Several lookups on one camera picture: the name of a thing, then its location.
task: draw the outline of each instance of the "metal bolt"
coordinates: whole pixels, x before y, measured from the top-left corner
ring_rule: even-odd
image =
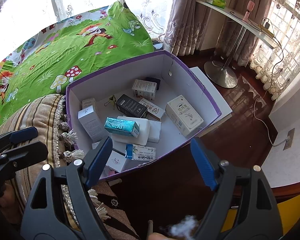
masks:
[[[228,165],[229,165],[229,162],[226,161],[226,160],[222,160],[222,161],[220,162],[220,165],[223,166],[223,167],[225,167],[225,166],[228,166]]]
[[[45,165],[43,165],[43,166],[42,166],[42,169],[43,169],[44,171],[47,171],[48,169],[50,169],[50,164],[45,164]]]
[[[75,166],[80,166],[82,164],[82,160],[78,159],[73,162]]]
[[[254,166],[253,166],[253,170],[254,170],[254,171],[261,171],[261,168],[260,168],[260,166],[258,166],[258,165],[254,165]]]

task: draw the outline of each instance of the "green fabric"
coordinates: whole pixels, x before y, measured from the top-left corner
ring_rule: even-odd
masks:
[[[147,31],[119,1],[47,27],[11,53],[4,64],[1,62],[0,125],[38,97],[64,94],[71,82],[65,75],[79,73],[76,80],[152,51]],[[57,76],[64,82],[61,91],[56,83],[52,85]]]

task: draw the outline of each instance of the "electrical outlet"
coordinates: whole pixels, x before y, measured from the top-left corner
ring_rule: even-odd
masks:
[[[284,144],[284,148],[283,150],[289,149],[292,145],[292,140],[293,140],[293,136],[294,136],[294,128],[292,128],[289,132],[288,132],[288,136],[289,139],[286,141],[286,143]]]

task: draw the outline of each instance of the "wall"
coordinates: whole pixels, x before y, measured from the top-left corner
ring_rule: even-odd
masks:
[[[215,48],[223,23],[227,18],[223,14],[210,10],[210,21],[207,24],[207,32],[201,44],[200,50]]]
[[[300,73],[277,100],[269,117],[278,131],[274,144],[282,142],[289,130],[295,128],[291,148],[284,144],[272,147],[262,169],[271,187],[300,182]]]

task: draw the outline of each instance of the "teal box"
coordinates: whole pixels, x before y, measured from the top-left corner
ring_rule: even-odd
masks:
[[[104,128],[109,133],[138,137],[140,128],[135,121],[107,117]]]

